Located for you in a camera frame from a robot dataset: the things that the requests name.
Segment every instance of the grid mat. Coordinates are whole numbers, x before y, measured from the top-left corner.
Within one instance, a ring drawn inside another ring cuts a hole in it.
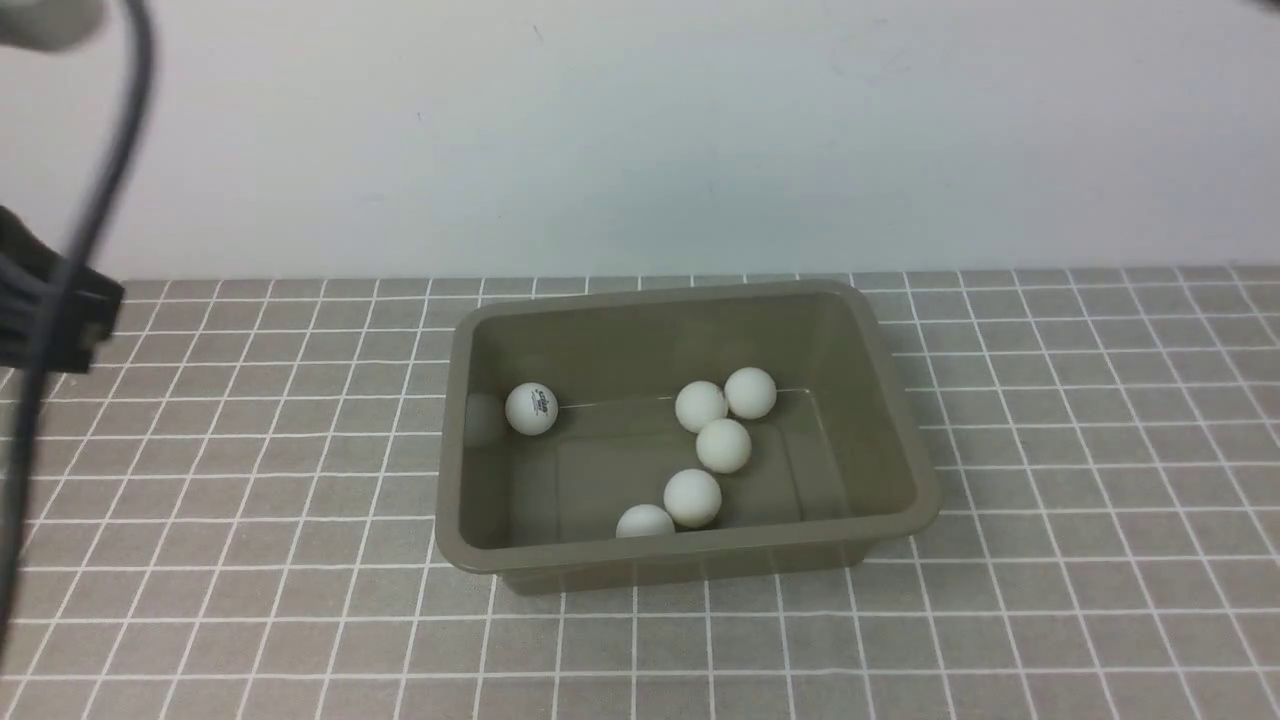
[[[468,310],[794,277],[131,283],[52,392],[0,708],[1280,717],[1280,268],[826,275],[945,497],[850,571],[521,598],[436,555]]]

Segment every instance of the black cable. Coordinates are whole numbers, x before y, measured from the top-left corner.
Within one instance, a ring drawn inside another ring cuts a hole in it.
[[[4,648],[5,633],[18,594],[18,570],[22,565],[31,471],[36,464],[36,430],[40,427],[40,406],[47,387],[47,369],[58,325],[77,281],[88,266],[102,227],[111,217],[151,99],[151,77],[155,72],[151,17],[145,0],[122,0],[122,3],[128,20],[132,54],[128,94],[115,137],[108,150],[106,164],[76,224],[65,259],[54,270],[49,290],[32,322],[29,355],[22,378],[13,439],[9,443],[9,474],[4,486],[4,528],[0,529],[0,652]]]

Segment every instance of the plastic tray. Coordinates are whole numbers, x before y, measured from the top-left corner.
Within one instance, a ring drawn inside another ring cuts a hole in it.
[[[716,523],[617,539],[637,503],[698,468],[673,396],[758,366],[778,384],[718,475]],[[851,565],[938,512],[938,483],[867,300],[826,281],[557,297],[470,314],[454,333],[436,503],[449,562],[530,594]],[[559,418],[503,418],[522,382]]]

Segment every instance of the ping pong ball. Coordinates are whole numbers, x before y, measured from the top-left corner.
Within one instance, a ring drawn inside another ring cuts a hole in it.
[[[636,505],[618,518],[613,536],[620,538],[639,538],[644,536],[669,536],[676,532],[671,515],[657,505]]]
[[[778,400],[778,386],[764,370],[742,368],[728,377],[724,397],[735,415],[758,420],[773,410],[773,404]]]
[[[662,505],[671,519],[686,528],[701,528],[716,519],[721,506],[719,483],[707,470],[681,470],[667,480]]]
[[[522,436],[539,436],[556,423],[559,402],[544,384],[525,383],[507,396],[507,421]]]
[[[691,382],[676,396],[676,419],[691,433],[701,432],[707,423],[728,415],[728,402],[716,383]]]
[[[737,420],[722,418],[698,433],[698,460],[716,473],[736,473],[751,456],[751,436]]]

